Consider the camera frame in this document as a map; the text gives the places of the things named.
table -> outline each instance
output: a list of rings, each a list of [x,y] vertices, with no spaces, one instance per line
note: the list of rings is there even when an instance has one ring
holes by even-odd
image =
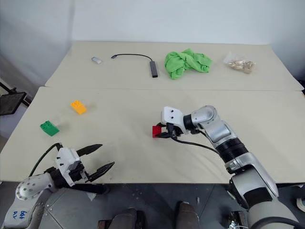
[[[80,100],[88,111],[70,107]],[[0,180],[20,181],[55,142],[80,149],[102,143],[81,158],[89,173],[115,161],[97,183],[228,183],[230,175],[214,152],[152,138],[164,106],[185,114],[214,105],[277,183],[305,182],[305,98],[301,92],[116,90],[41,87],[0,154]],[[60,132],[54,137],[39,125],[50,120]],[[182,140],[210,146],[199,135]],[[56,150],[41,162],[36,174],[55,165]]]
[[[214,63],[209,73],[188,70],[179,80],[172,80],[164,59],[171,51],[191,48],[204,53]],[[223,63],[228,52],[254,61],[256,66],[248,75]],[[119,53],[140,53],[150,56],[157,65],[159,77],[152,78],[149,60],[139,56],[111,56]],[[103,61],[96,64],[91,60]],[[175,89],[175,90],[260,90],[301,91],[303,87],[293,78],[274,54],[270,45],[187,44],[138,42],[74,42],[47,87],[117,88],[117,89]]]

